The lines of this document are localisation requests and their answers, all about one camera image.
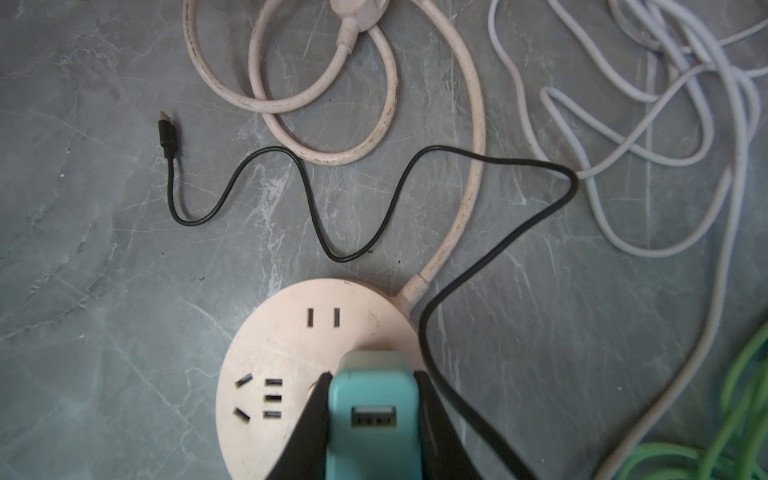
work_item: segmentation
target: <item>black cable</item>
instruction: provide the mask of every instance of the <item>black cable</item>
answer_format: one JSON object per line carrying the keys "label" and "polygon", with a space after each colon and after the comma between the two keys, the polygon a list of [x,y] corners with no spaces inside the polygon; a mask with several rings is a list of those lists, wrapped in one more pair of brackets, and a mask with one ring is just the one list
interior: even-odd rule
{"label": "black cable", "polygon": [[495,259],[501,252],[504,251],[509,245],[517,240],[523,233],[533,228],[537,223],[543,221],[547,217],[550,217],[554,212],[560,210],[568,202],[573,199],[578,191],[579,179],[576,176],[576,172],[568,167],[562,165],[551,164],[548,162],[542,162],[537,160],[513,160],[513,159],[501,159],[501,158],[489,158],[482,157],[477,154],[471,154],[471,152],[457,151],[458,149],[451,149],[453,153],[472,157],[477,160],[487,161],[491,164],[499,165],[525,165],[529,167],[546,168],[566,175],[571,182],[571,187],[568,188],[568,192],[560,197],[552,205],[546,207],[533,217],[527,219],[519,227],[515,228],[509,235],[507,235],[498,245],[493,247],[491,251],[486,253],[480,260],[474,265],[469,267],[464,273],[457,276],[446,288],[440,290],[435,298],[433,298],[426,306],[419,318],[419,348],[422,350],[422,357],[424,363],[429,371],[429,375],[432,376],[432,381],[437,385],[440,392],[453,406],[456,412],[464,417],[464,420],[474,429],[478,435],[480,435],[485,443],[496,453],[501,461],[506,465],[507,469],[518,480],[535,480],[536,475],[533,471],[522,461],[519,455],[512,449],[512,447],[499,435],[498,432],[486,422],[475,409],[473,409],[448,383],[448,380],[440,373],[435,359],[432,357],[432,351],[429,348],[429,342],[427,341],[427,325],[429,324],[429,318],[435,309],[443,300],[458,289],[464,282],[471,279],[477,272],[482,270],[483,267],[488,265],[493,259]]}
{"label": "black cable", "polygon": [[445,377],[440,373],[440,370],[438,369],[438,366],[435,363],[435,359],[434,357],[432,357],[432,351],[429,348],[429,342],[427,341],[427,325],[429,324],[430,316],[435,311],[437,306],[440,303],[442,303],[443,300],[448,298],[448,296],[451,295],[451,293],[456,291],[456,289],[458,289],[463,283],[465,283],[467,280],[472,278],[477,272],[482,270],[483,267],[485,267],[491,261],[493,261],[493,259],[495,259],[502,251],[504,251],[504,249],[509,247],[509,245],[515,240],[517,240],[523,233],[527,232],[528,230],[533,228],[539,222],[542,222],[547,217],[550,217],[552,214],[554,214],[554,212],[560,210],[568,202],[570,202],[571,199],[573,199],[573,197],[576,195],[576,192],[578,191],[578,186],[579,186],[579,179],[573,170],[571,170],[568,167],[564,167],[562,165],[552,164],[549,162],[538,161],[538,160],[486,157],[485,155],[480,155],[480,154],[473,153],[471,151],[462,150],[456,147],[448,147],[445,145],[432,145],[429,147],[425,147],[421,149],[416,155],[413,156],[411,161],[408,163],[408,166],[406,167],[405,171],[403,171],[402,176],[400,177],[400,181],[397,183],[397,187],[395,188],[395,192],[392,194],[392,200],[390,201],[389,208],[387,209],[386,214],[384,215],[384,220],[382,220],[382,224],[379,227],[379,229],[376,231],[376,233],[373,235],[373,238],[368,243],[366,243],[366,245],[363,248],[361,248],[360,250],[357,250],[355,253],[341,257],[341,256],[335,255],[329,247],[329,241],[325,236],[323,225],[322,225],[322,222],[320,221],[319,214],[317,212],[315,197],[312,191],[312,184],[310,183],[310,177],[306,172],[306,165],[304,164],[304,161],[301,158],[297,157],[296,154],[294,154],[291,150],[288,150],[285,147],[265,147],[245,157],[245,159],[242,162],[240,162],[240,165],[232,174],[232,177],[230,178],[230,181],[227,184],[227,187],[224,189],[224,192],[221,194],[219,201],[216,203],[214,208],[204,217],[200,218],[199,220],[184,220],[181,217],[179,217],[179,214],[177,213],[176,207],[174,205],[174,158],[176,156],[176,149],[177,149],[176,133],[175,133],[175,130],[173,129],[173,125],[170,123],[170,120],[167,118],[167,116],[164,116],[164,114],[161,114],[160,129],[161,129],[161,145],[163,146],[163,149],[165,151],[165,157],[168,160],[168,191],[167,191],[168,208],[170,210],[170,215],[178,223],[180,223],[181,225],[194,227],[196,225],[201,225],[211,220],[219,212],[224,201],[227,200],[227,196],[232,191],[232,187],[237,181],[237,178],[243,172],[243,169],[253,159],[268,152],[282,152],[288,155],[289,157],[291,157],[291,159],[293,160],[293,163],[295,163],[296,166],[299,168],[299,174],[301,176],[302,182],[304,183],[304,191],[306,193],[307,203],[309,204],[310,216],[312,217],[312,224],[315,227],[315,232],[317,233],[317,239],[320,241],[320,246],[323,248],[323,251],[325,251],[326,255],[331,260],[339,263],[349,262],[351,260],[359,258],[365,252],[367,252],[371,247],[373,247],[376,241],[379,240],[379,238],[384,233],[384,230],[386,229],[387,225],[389,224],[389,221],[392,219],[392,215],[395,212],[395,206],[397,205],[397,200],[400,197],[402,188],[405,185],[408,175],[411,173],[411,170],[413,169],[416,162],[419,161],[421,157],[423,157],[429,152],[445,151],[452,154],[462,155],[463,157],[480,160],[487,164],[519,165],[524,167],[544,168],[546,170],[552,170],[565,175],[571,182],[571,186],[568,188],[568,192],[566,192],[562,197],[560,197],[552,205],[546,207],[539,213],[535,214],[533,217],[523,222],[519,227],[515,228],[515,230],[512,231],[509,235],[507,235],[501,242],[499,242],[498,245],[493,247],[491,251],[485,254],[474,265],[469,267],[464,273],[456,277],[456,279],[453,280],[446,288],[438,292],[435,298],[433,298],[427,304],[426,308],[422,312],[422,315],[419,319],[419,346],[422,350],[422,356],[424,357],[424,363],[426,365],[426,368],[429,371],[429,374],[432,377],[433,382],[437,385],[438,389],[441,391],[444,397],[449,401],[449,403],[453,406],[456,412],[462,417],[464,417],[467,423],[478,433],[478,435],[481,438],[485,440],[488,446],[491,447],[491,449],[495,452],[495,454],[499,457],[499,459],[501,459],[501,461],[506,465],[510,473],[512,473],[518,480],[535,480],[537,478],[536,475],[533,473],[533,471],[522,461],[519,455],[504,440],[504,438],[498,432],[496,432],[496,430],[490,424],[488,424],[480,416],[480,414],[475,409],[473,409],[451,387],[448,380],[445,379]]}

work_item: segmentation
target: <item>electrical outlet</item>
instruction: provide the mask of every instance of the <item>electrical outlet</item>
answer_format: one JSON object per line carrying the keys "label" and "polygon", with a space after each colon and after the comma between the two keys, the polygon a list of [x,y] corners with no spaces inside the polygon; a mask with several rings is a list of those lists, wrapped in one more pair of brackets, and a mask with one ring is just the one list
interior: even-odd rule
{"label": "electrical outlet", "polygon": [[409,319],[361,283],[297,283],[246,319],[224,358],[216,393],[219,445],[233,480],[266,478],[320,374],[335,373],[341,358],[359,349],[398,350],[413,369],[424,369]]}

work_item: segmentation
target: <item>gray marble floor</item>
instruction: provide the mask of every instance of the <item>gray marble floor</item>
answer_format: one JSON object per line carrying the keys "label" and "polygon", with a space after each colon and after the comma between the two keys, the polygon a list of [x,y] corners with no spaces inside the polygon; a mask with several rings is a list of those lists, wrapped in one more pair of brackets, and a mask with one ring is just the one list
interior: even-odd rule
{"label": "gray marble floor", "polygon": [[[718,35],[768,15],[756,0],[690,3]],[[439,4],[479,67],[489,153],[529,155],[511,80],[485,32],[488,1]],[[622,74],[647,83],[652,57],[617,30],[604,1],[564,4]],[[203,0],[200,8],[200,40],[214,70],[245,91],[247,40],[260,5]],[[538,101],[545,85],[619,131],[643,114],[595,71],[544,0],[502,0],[498,24],[553,158],[575,164]],[[337,25],[325,0],[286,3],[264,61],[272,95],[316,78],[333,53]],[[465,83],[447,44],[405,0],[391,1],[381,25],[402,82],[392,129],[363,161],[310,167],[329,234],[348,250],[373,234],[419,148],[471,143]],[[767,35],[732,48],[733,58],[768,63]],[[225,103],[200,80],[184,47],[180,2],[8,0],[0,2],[0,45],[0,478],[227,478],[215,387],[243,320],[280,288],[321,276],[395,293],[447,231],[467,163],[435,155],[419,165],[385,236],[346,265],[324,257],[299,176],[282,157],[249,170],[215,221],[180,227],[164,199],[161,108],[182,130],[193,213],[213,204],[245,154],[275,144],[260,116]],[[766,80],[758,83],[768,90]],[[707,87],[719,91],[715,82]],[[338,81],[283,121],[315,147],[347,148],[375,124],[384,91],[382,63],[363,38]],[[668,170],[630,158],[600,177],[619,234],[659,247],[697,222],[732,148],[727,110],[715,110],[724,120],[702,164]],[[694,120],[685,98],[673,102],[655,125],[654,148],[689,151]],[[764,121],[752,147],[722,333],[654,438],[701,445],[712,437],[727,363],[765,320],[766,133]],[[602,139],[579,134],[591,154],[607,152]],[[467,234],[437,286],[561,189],[546,174],[488,168]],[[697,338],[721,225],[722,218],[681,255],[642,260],[600,235],[581,193],[448,300],[432,332],[439,362],[542,478],[587,478]],[[457,425],[483,474],[505,478],[492,453]]]}

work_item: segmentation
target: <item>white cable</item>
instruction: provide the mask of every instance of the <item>white cable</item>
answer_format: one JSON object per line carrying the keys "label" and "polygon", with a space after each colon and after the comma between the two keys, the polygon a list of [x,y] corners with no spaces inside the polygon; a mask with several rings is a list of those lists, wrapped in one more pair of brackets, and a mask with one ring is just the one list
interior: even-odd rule
{"label": "white cable", "polygon": [[[635,98],[639,101],[647,101],[646,98],[641,98],[640,95],[631,94],[631,88],[627,88],[628,82],[624,81],[623,78],[619,78],[607,62],[604,63],[604,58],[600,55],[594,42],[586,36],[584,30],[578,26],[575,20],[564,10],[564,8],[562,8],[561,5],[559,5],[557,0],[548,1],[555,12],[558,13],[558,16],[561,17],[563,22],[574,32],[574,35],[588,50],[589,55],[595,59],[595,63],[606,74],[609,80],[631,98]],[[636,128],[633,129],[628,136],[624,137],[602,124],[599,120],[590,115],[583,108],[579,107],[575,102],[558,90],[554,88],[543,88],[540,95],[542,103],[548,113],[554,118],[557,127],[563,133],[583,169],[579,172],[579,177],[584,179],[584,182],[586,183],[590,205],[595,219],[598,222],[598,226],[613,245],[625,252],[640,257],[666,257],[687,249],[706,234],[717,218],[718,213],[721,211],[729,192],[731,193],[731,201],[728,208],[727,225],[725,234],[723,235],[723,244],[717,261],[710,311],[699,343],[694,348],[690,358],[678,373],[677,377],[670,384],[668,390],[649,409],[642,420],[632,428],[627,435],[627,438],[606,459],[601,466],[601,469],[598,471],[595,480],[608,480],[615,475],[627,456],[631,454],[635,446],[637,446],[638,442],[670,408],[671,404],[688,385],[704,358],[706,358],[715,339],[723,312],[728,268],[733,252],[733,243],[738,231],[740,211],[743,202],[749,142],[756,133],[761,113],[760,94],[753,83],[752,78],[759,76],[760,74],[768,73],[768,71],[763,73],[763,69],[746,72],[742,71],[739,68],[732,66],[723,52],[723,45],[746,38],[752,33],[755,33],[764,27],[764,25],[761,26],[762,22],[745,32],[718,41],[700,20],[672,0],[648,0],[647,9],[641,5],[638,0],[627,0],[627,3],[631,7],[632,12],[641,20],[641,24],[658,39],[657,44],[660,48],[664,49],[667,61],[670,62],[670,72],[673,73],[670,76],[669,88],[662,95],[657,96],[655,104],[638,123]],[[615,12],[617,3],[609,0],[609,5],[611,5],[611,10]],[[531,126],[525,99],[525,88],[521,75],[515,67],[514,62],[504,51],[504,48],[498,40],[498,35],[496,34],[495,13],[497,7],[498,0],[492,0],[491,8],[488,12],[488,33],[496,53],[509,70],[512,80],[515,83],[515,91],[518,98],[518,113],[521,118],[525,139],[531,150],[539,159],[548,161],[541,145],[538,143],[533,127]],[[670,36],[670,32],[665,26],[666,22],[664,21],[661,11],[664,11],[667,15],[670,15],[675,21],[680,23],[684,36],[691,45],[690,47],[680,48],[675,44]],[[620,20],[617,16],[617,23],[620,25],[622,25],[622,23],[628,24],[628,21],[626,21],[626,18]],[[626,25],[622,25],[622,28],[628,35],[633,35],[632,32],[634,30],[626,28]],[[700,60],[705,61],[706,63],[690,68],[684,57],[686,52],[695,53]],[[647,128],[647,126],[650,125],[653,119],[658,116],[664,105],[681,89],[683,84],[694,82],[695,77],[705,71],[716,71],[726,88],[727,97],[733,114],[735,138],[733,163],[725,168],[720,177],[713,199],[701,222],[685,239],[683,239],[683,241],[672,247],[659,250],[641,249],[630,245],[618,237],[618,235],[611,229],[600,202],[594,175],[599,174],[610,167],[623,153],[626,153],[626,151],[632,151],[640,157],[668,167],[682,167],[699,161],[703,157],[702,153],[705,154],[709,150],[711,142],[707,144],[706,141],[703,141],[702,147],[700,147],[699,151],[694,156],[684,159],[671,159],[660,156],[637,146],[634,142],[640,137],[640,134]],[[700,120],[704,132],[705,128],[710,123],[713,124],[713,119],[706,103],[706,99],[696,99],[696,88],[689,88],[688,91],[694,102],[703,102],[698,110],[700,111]],[[555,107],[553,99],[557,100],[593,129],[618,144],[618,148],[602,162],[592,166],[583,145],[565,121],[560,111]]]}
{"label": "white cable", "polygon": [[[659,39],[665,49],[670,50],[676,48],[665,30],[653,23],[652,18],[637,0],[626,1],[634,14],[637,15],[645,26],[653,32],[654,36]],[[679,397],[683,390],[688,386],[711,350],[723,315],[728,270],[733,253],[733,245],[735,244],[739,228],[741,207],[744,197],[744,184],[746,180],[746,164],[749,151],[748,128],[746,125],[743,100],[739,95],[737,83],[731,65],[728,62],[728,58],[723,52],[722,47],[718,45],[717,40],[709,30],[707,30],[707,27],[690,11],[670,0],[650,1],[690,28],[701,40],[703,46],[708,50],[707,53],[712,56],[713,61],[717,65],[717,70],[723,81],[723,86],[725,87],[733,115],[733,189],[731,191],[730,206],[728,209],[725,233],[723,235],[723,244],[717,259],[710,310],[701,337],[694,347],[689,359],[675,376],[673,382],[667,387],[664,394],[662,394],[662,396],[651,406],[645,415],[643,415],[641,420],[632,428],[632,430],[630,430],[619,446],[606,458],[598,470],[595,480],[609,480],[610,478],[613,478],[637,444],[650,431],[656,422],[658,422],[661,416],[667,412],[677,397]]]}
{"label": "white cable", "polygon": [[[219,96],[237,107],[264,114],[265,122],[275,138],[277,138],[280,143],[294,150],[300,157],[313,163],[324,165],[343,165],[364,157],[382,140],[389,125],[392,123],[398,90],[397,69],[392,49],[389,47],[383,33],[375,26],[376,20],[371,21],[366,28],[372,25],[369,29],[369,33],[382,55],[387,75],[387,95],[384,103],[384,110],[382,117],[379,119],[379,123],[376,125],[373,132],[360,145],[345,152],[326,153],[314,151],[291,137],[290,134],[283,129],[283,126],[274,114],[286,113],[309,104],[312,100],[319,97],[330,84],[333,83],[333,80],[338,76],[343,63],[346,60],[347,55],[352,51],[359,28],[357,27],[358,24],[356,21],[350,20],[348,22],[350,18],[343,17],[342,27],[339,30],[336,55],[334,55],[331,64],[320,79],[304,92],[294,95],[291,98],[283,100],[267,100],[259,71],[261,42],[267,23],[280,1],[281,0],[267,0],[253,27],[253,34],[251,35],[248,54],[248,71],[251,87],[256,98],[248,98],[231,90],[224,85],[210,69],[210,66],[205,62],[202,55],[200,42],[197,38],[197,0],[184,0],[184,39],[187,43],[187,50],[189,51],[190,58],[192,59],[195,68],[200,73],[203,80]],[[472,151],[482,155],[485,153],[485,106],[483,105],[480,78],[477,69],[475,68],[475,63],[472,60],[472,55],[469,53],[461,35],[456,31],[451,21],[440,11],[440,8],[438,8],[432,0],[412,0],[412,2],[424,12],[427,18],[432,20],[453,50],[458,66],[461,68],[464,75],[469,92],[469,103],[472,113]],[[386,3],[387,2],[377,0],[377,2],[372,3],[369,6],[374,5],[375,8],[381,10],[386,7]],[[336,6],[345,8],[349,7],[351,4],[334,4],[332,0],[331,5],[335,5],[334,11],[338,13]],[[397,295],[392,298],[394,304],[396,304],[404,313],[410,313],[414,305],[416,305],[416,303],[424,296],[429,288],[429,283],[435,278],[437,272],[448,260],[451,252],[456,248],[456,244],[464,233],[469,218],[472,215],[472,211],[475,208],[475,202],[477,201],[480,182],[482,180],[482,171],[483,163],[481,161],[473,160],[470,163],[469,176],[467,178],[464,194],[458,208],[458,213],[453,220],[453,224],[451,225],[448,234],[440,244],[440,247],[438,247],[435,255],[430,259],[422,271],[411,278]]]}
{"label": "white cable", "polygon": [[[261,63],[261,48],[262,40],[266,27],[268,26],[270,19],[272,18],[277,7],[282,0],[267,0],[264,6],[259,12],[259,16],[256,20],[256,24],[253,26],[253,34],[250,37],[250,46],[248,48],[248,74],[250,77],[250,85],[253,89],[253,94],[260,100],[266,100],[266,92],[264,91],[264,85],[261,79],[260,63]],[[386,99],[384,100],[384,108],[382,116],[379,122],[374,127],[371,134],[362,141],[361,144],[353,147],[347,151],[339,153],[329,153],[315,151],[305,145],[302,145],[298,140],[293,138],[288,132],[286,132],[283,125],[276,115],[263,114],[264,121],[267,127],[275,136],[277,141],[291,149],[294,153],[299,155],[306,161],[310,161],[318,165],[346,165],[352,162],[358,161],[370,153],[376,145],[378,145],[384,138],[389,125],[392,123],[392,119],[395,117],[395,108],[397,106],[397,93],[398,93],[398,78],[397,78],[397,65],[395,63],[395,55],[392,53],[392,49],[389,47],[384,34],[381,32],[378,26],[373,26],[368,30],[373,43],[376,48],[379,49],[379,53],[382,56],[384,62],[384,70],[386,72],[387,79],[387,91]]]}
{"label": "white cable", "polygon": [[[614,17],[614,20],[619,25],[619,27],[624,31],[624,33],[627,34],[629,38],[631,38],[636,43],[638,43],[639,45],[645,48],[648,48],[650,50],[660,53],[661,51],[660,43],[656,40],[648,38],[646,34],[639,32],[632,25],[632,22],[629,21],[629,19],[624,15],[624,12],[621,10],[621,6],[619,5],[619,0],[607,0],[607,1],[608,1],[608,8],[611,10],[611,14]],[[738,41],[742,41],[745,38],[748,38],[752,35],[755,35],[757,32],[763,30],[765,27],[768,27],[768,18],[766,18],[765,20],[762,20],[761,22],[756,23],[755,25],[752,25],[749,28],[745,28],[744,30],[734,35],[722,38],[718,41],[718,43],[726,47]],[[685,45],[681,47],[680,50],[687,55],[693,53],[693,49],[689,45]]]}
{"label": "white cable", "polygon": [[203,78],[205,83],[224,100],[230,102],[236,107],[245,110],[256,111],[259,113],[280,114],[294,111],[297,108],[304,107],[316,100],[339,76],[339,72],[344,66],[349,53],[357,39],[357,24],[354,21],[342,22],[339,29],[339,40],[337,41],[336,53],[333,56],[328,68],[323,72],[320,78],[315,81],[305,91],[292,97],[280,100],[260,100],[246,97],[227,87],[211,70],[203,56],[200,41],[197,38],[197,0],[184,0],[182,9],[182,25],[184,26],[184,40],[187,43],[187,50],[197,72]]}
{"label": "white cable", "polygon": [[[456,31],[448,17],[440,11],[432,0],[411,0],[422,12],[432,20],[435,27],[442,33],[456,56],[458,66],[464,74],[469,92],[469,104],[472,112],[472,151],[476,154],[485,154],[485,106],[482,100],[480,77],[478,76],[472,55],[461,35]],[[483,163],[473,160],[469,167],[467,184],[464,187],[464,196],[458,207],[458,213],[453,220],[451,230],[445,240],[442,241],[432,259],[422,271],[411,278],[408,283],[392,298],[392,301],[404,313],[410,313],[414,305],[424,296],[429,283],[435,278],[437,272],[445,264],[451,252],[456,248],[459,238],[467,227],[469,217],[475,208],[480,181],[482,179]]]}

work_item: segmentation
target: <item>cord strain relief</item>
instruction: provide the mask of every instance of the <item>cord strain relief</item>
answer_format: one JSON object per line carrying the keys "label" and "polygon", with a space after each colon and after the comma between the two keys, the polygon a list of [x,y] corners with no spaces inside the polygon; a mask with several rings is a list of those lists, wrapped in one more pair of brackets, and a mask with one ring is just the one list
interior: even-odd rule
{"label": "cord strain relief", "polygon": [[351,55],[359,33],[360,26],[357,25],[357,21],[353,18],[343,18],[339,28],[339,37],[336,39],[336,46],[344,48],[346,53]]}
{"label": "cord strain relief", "polygon": [[410,315],[413,307],[421,300],[429,289],[429,282],[420,274],[408,280],[408,283],[392,298],[392,303],[405,315]]}

